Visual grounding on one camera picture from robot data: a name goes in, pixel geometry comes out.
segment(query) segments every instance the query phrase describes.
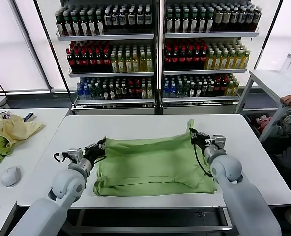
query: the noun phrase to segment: bottle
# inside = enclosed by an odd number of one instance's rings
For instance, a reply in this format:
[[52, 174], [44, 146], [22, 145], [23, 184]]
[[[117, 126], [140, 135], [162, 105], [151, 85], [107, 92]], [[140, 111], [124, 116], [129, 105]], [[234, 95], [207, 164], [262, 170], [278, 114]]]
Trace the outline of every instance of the bottle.
[[152, 27], [152, 13], [150, 12], [150, 6], [145, 10], [145, 28], [150, 29]]
[[176, 15], [175, 15], [175, 25], [174, 25], [174, 33], [179, 33], [180, 28], [180, 9], [176, 9]]
[[250, 24], [250, 29], [249, 29], [250, 32], [256, 31], [257, 25], [258, 25], [258, 22], [259, 22], [261, 16], [262, 16], [262, 9], [260, 7], [258, 7], [257, 10], [255, 11], [253, 21]]
[[224, 96], [232, 96], [232, 92], [233, 92], [233, 89], [234, 89], [233, 84], [234, 84], [234, 82], [230, 81], [229, 86], [228, 86]]
[[205, 97], [206, 96], [207, 89], [208, 89], [208, 82], [204, 81], [203, 87], [202, 87], [202, 90], [201, 90], [201, 94], [200, 94], [201, 97]]
[[146, 53], [146, 64], [147, 64], [147, 71], [152, 72], [153, 71], [153, 63], [152, 63], [152, 55], [150, 51], [147, 51]]
[[204, 46], [203, 49], [200, 50], [200, 66], [199, 66], [200, 70], [204, 69], [205, 61], [206, 61], [206, 46]]
[[230, 17], [231, 17], [231, 13], [230, 13], [230, 8], [226, 8], [226, 10], [223, 12], [223, 17], [222, 17], [222, 31], [228, 31], [229, 30], [229, 22], [230, 22]]
[[130, 30], [135, 30], [136, 29], [136, 13], [134, 12], [133, 8], [131, 8], [129, 10], [128, 23], [129, 23], [129, 29]]
[[163, 87], [163, 98], [167, 98], [169, 96], [170, 96], [169, 84], [168, 83], [164, 83], [164, 87]]
[[210, 33], [213, 30], [212, 29], [212, 26], [213, 26], [213, 14], [214, 14], [214, 9], [210, 8], [209, 15], [208, 15], [208, 18], [207, 18], [207, 23], [205, 24], [206, 25], [206, 28], [205, 28], [205, 32], [206, 33]]
[[62, 19], [60, 17], [60, 12], [57, 11], [55, 12], [55, 17], [56, 17], [56, 27], [58, 29], [58, 32], [60, 34], [61, 37], [64, 37], [65, 36], [65, 32], [64, 32], [64, 29], [63, 29], [63, 23], [62, 23]]
[[152, 84], [151, 83], [147, 84], [147, 97], [152, 98]]
[[202, 33], [204, 31], [204, 25], [205, 25], [205, 8], [202, 8], [199, 17], [198, 33]]
[[69, 15], [68, 15], [68, 12], [64, 12], [63, 13], [63, 17], [65, 19], [65, 28], [66, 28], [66, 31], [67, 31], [67, 35], [66, 36], [73, 36], [73, 30], [72, 30], [72, 21], [70, 20], [69, 18]]
[[186, 48], [183, 46], [179, 55], [179, 68], [184, 69], [186, 67]]
[[218, 70], [220, 66], [220, 60], [221, 60], [221, 51], [218, 50], [216, 55], [213, 57], [213, 64], [212, 64], [212, 70]]
[[220, 69], [221, 70], [224, 70], [226, 68], [226, 64], [228, 62], [228, 59], [229, 59], [229, 51], [224, 50], [224, 53], [221, 56], [221, 61], [220, 61]]
[[88, 15], [88, 26], [92, 36], [96, 36], [95, 20], [92, 11], [87, 12]]
[[220, 85], [221, 85], [221, 79], [218, 78], [214, 83], [214, 95], [219, 96], [220, 95]]
[[211, 70], [213, 65], [214, 51], [210, 50], [209, 55], [207, 56], [204, 64], [205, 70]]
[[113, 72], [118, 73], [119, 72], [118, 61], [117, 61], [114, 53], [111, 53], [111, 62], [112, 62]]
[[117, 13], [117, 9], [113, 9], [112, 24], [113, 24], [113, 29], [116, 30], [119, 28], [119, 15]]
[[238, 20], [238, 7], [235, 7], [234, 10], [231, 12], [230, 16], [230, 23], [228, 26], [229, 32], [236, 31], [237, 20]]
[[76, 70], [77, 70], [77, 69], [75, 68], [76, 61], [75, 61], [74, 57], [72, 56], [72, 54], [70, 53], [69, 48], [66, 48], [66, 52], [67, 52], [67, 60], [68, 60], [68, 63], [69, 63], [69, 65], [70, 65], [70, 67], [71, 67], [71, 71], [72, 71], [73, 73], [76, 73]]
[[188, 25], [189, 25], [188, 15], [189, 15], [189, 9], [185, 8], [184, 9], [183, 24], [182, 24], [183, 33], [187, 33], [188, 32]]
[[179, 81], [176, 87], [176, 97], [183, 97], [183, 81]]
[[126, 72], [125, 67], [126, 66], [125, 66], [124, 60], [122, 58], [122, 53], [118, 53], [118, 68], [119, 68], [119, 72], [120, 73]]
[[243, 59], [240, 63], [240, 69], [245, 69], [247, 67], [247, 64], [249, 61], [249, 54], [250, 54], [250, 50], [246, 50], [245, 56], [243, 57]]
[[208, 91], [207, 91], [208, 96], [213, 96], [214, 94], [213, 90], [214, 90], [214, 81], [210, 81], [208, 85]]
[[221, 29], [222, 17], [223, 17], [222, 8], [219, 7], [218, 11], [215, 13], [214, 26], [212, 32], [222, 31]]
[[254, 15], [255, 15], [254, 9], [251, 7], [246, 15], [246, 20], [245, 20], [245, 24], [244, 24], [244, 31], [245, 32], [251, 32], [251, 23], [253, 22]]
[[137, 27], [138, 27], [138, 29], [143, 29], [144, 23], [145, 23], [145, 16], [142, 12], [142, 9], [139, 8], [138, 13], [137, 13]]
[[190, 32], [195, 33], [196, 32], [196, 26], [197, 26], [197, 9], [192, 9], [192, 17], [191, 17], [191, 25], [190, 25]]
[[147, 71], [146, 56], [144, 52], [140, 52], [140, 71], [139, 72], [146, 72], [146, 71]]
[[125, 30], [127, 28], [126, 15], [123, 9], [119, 11], [120, 11], [120, 14], [119, 14], [120, 28]]
[[235, 59], [235, 61], [233, 63], [233, 66], [232, 66], [233, 69], [239, 69], [240, 68], [242, 57], [243, 57], [243, 51], [242, 50], [238, 50], [236, 59]]
[[175, 93], [176, 93], [175, 83], [172, 83], [170, 92], [171, 97], [175, 97]]
[[246, 16], [247, 16], [246, 8], [243, 7], [241, 9], [241, 12], [238, 15], [238, 21], [236, 23], [236, 31], [237, 32], [243, 31], [244, 23], [245, 23], [245, 20], [246, 20]]
[[173, 27], [172, 12], [173, 12], [172, 9], [167, 10], [166, 33], [172, 33], [172, 27]]
[[136, 52], [132, 53], [132, 64], [133, 64], [133, 71], [138, 72], [139, 71], [139, 63], [138, 63], [138, 56]]
[[190, 83], [189, 97], [194, 97], [195, 95], [195, 82]]
[[78, 20], [77, 14], [73, 11], [70, 13], [72, 18], [72, 27], [76, 36], [81, 36], [81, 22]]
[[226, 62], [226, 66], [225, 69], [233, 69], [233, 64], [236, 61], [236, 56], [235, 56], [236, 51], [235, 50], [231, 50], [230, 56], [228, 57], [228, 60]]

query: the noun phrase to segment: red bottle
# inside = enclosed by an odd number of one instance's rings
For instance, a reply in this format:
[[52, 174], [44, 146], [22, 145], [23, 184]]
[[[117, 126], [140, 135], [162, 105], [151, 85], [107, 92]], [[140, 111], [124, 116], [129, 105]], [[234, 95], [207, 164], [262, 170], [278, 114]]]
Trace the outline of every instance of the red bottle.
[[95, 58], [95, 55], [93, 53], [92, 48], [90, 48], [88, 50], [88, 53], [89, 53], [88, 59], [89, 59], [89, 63], [90, 63], [89, 70], [90, 70], [90, 72], [91, 71], [95, 71], [96, 70], [97, 61], [96, 61], [96, 58]]
[[179, 68], [184, 69], [186, 67], [186, 48], [185, 46], [182, 46], [180, 55], [179, 55]]

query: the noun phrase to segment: shelf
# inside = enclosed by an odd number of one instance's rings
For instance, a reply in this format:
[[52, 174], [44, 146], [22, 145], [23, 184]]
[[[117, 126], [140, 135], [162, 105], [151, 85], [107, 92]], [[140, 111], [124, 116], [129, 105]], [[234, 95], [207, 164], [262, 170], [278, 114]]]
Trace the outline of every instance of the shelf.
[[258, 32], [166, 33], [165, 38], [235, 38], [257, 37], [258, 35]]
[[187, 102], [236, 102], [239, 96], [218, 96], [218, 97], [169, 97], [163, 98], [163, 104], [187, 103]]
[[229, 73], [245, 73], [247, 69], [232, 70], [176, 70], [163, 71], [164, 75], [197, 75], [197, 74], [229, 74]]
[[154, 39], [153, 33], [147, 34], [117, 34], [117, 35], [96, 35], [96, 36], [66, 36], [61, 37], [57, 32], [58, 41], [101, 41], [101, 40], [140, 40], [140, 39]]
[[154, 72], [130, 72], [130, 73], [69, 73], [69, 77], [123, 77], [123, 76], [153, 76]]

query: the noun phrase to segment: metal shelf frame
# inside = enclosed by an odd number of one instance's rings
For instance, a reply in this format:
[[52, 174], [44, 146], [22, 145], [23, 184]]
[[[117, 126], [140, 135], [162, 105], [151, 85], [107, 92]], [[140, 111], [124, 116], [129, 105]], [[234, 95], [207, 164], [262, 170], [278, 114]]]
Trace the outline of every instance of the metal shelf frame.
[[166, 33], [165, 38], [237, 38], [257, 37], [258, 32]]
[[229, 73], [245, 73], [245, 69], [231, 69], [231, 70], [176, 70], [163, 71], [163, 75], [197, 75], [197, 74], [229, 74]]

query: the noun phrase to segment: table leg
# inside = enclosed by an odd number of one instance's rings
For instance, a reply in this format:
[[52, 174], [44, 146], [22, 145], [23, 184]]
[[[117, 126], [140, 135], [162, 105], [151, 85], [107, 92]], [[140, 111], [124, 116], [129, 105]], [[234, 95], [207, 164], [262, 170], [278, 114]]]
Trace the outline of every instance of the table leg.
[[244, 88], [244, 92], [243, 92], [243, 94], [242, 94], [242, 96], [241, 96], [241, 98], [239, 100], [239, 103], [237, 105], [235, 113], [240, 113], [241, 110], [243, 109], [243, 106], [245, 104], [245, 100], [246, 100], [246, 98], [247, 98], [247, 96], [249, 94], [250, 89], [252, 88], [253, 83], [254, 83], [254, 81], [252, 79], [252, 76], [250, 76], [249, 79], [248, 79], [247, 85]]
[[274, 126], [277, 124], [277, 122], [281, 119], [281, 117], [284, 115], [284, 112], [285, 112], [286, 110], [287, 110], [287, 107], [286, 107], [285, 105], [281, 104], [281, 105], [279, 106], [279, 108], [277, 109], [277, 111], [276, 111], [275, 114], [273, 115], [271, 121], [270, 121], [269, 124], [264, 128], [262, 134], [259, 136], [259, 141], [260, 141], [260, 142], [265, 141], [265, 140], [269, 137], [269, 135], [270, 135], [270, 133], [271, 133], [273, 127], [274, 127]]

